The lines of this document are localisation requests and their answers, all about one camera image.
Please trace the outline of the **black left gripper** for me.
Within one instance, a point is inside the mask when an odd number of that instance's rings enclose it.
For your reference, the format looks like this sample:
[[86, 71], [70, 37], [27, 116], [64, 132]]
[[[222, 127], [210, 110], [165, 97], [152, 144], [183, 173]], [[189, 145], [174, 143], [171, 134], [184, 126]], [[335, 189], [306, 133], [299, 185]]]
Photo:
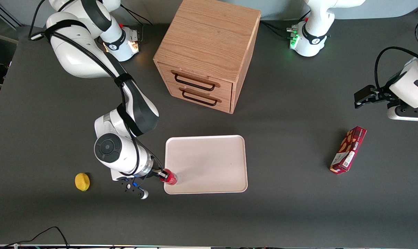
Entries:
[[370, 103], [388, 102], [388, 105], [400, 105], [400, 98], [390, 90], [391, 84], [384, 86], [367, 85], [354, 94], [355, 109]]

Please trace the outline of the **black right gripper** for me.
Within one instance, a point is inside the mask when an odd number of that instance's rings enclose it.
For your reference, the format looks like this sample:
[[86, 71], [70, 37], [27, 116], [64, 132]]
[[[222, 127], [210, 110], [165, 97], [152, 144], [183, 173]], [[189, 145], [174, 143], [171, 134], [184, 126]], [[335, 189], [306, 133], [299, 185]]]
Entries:
[[156, 177], [157, 179], [160, 178], [160, 181], [163, 183], [168, 183], [169, 182], [169, 175], [168, 172], [166, 170], [162, 170], [161, 171], [161, 167], [152, 167], [151, 171], [150, 171], [150, 177]]

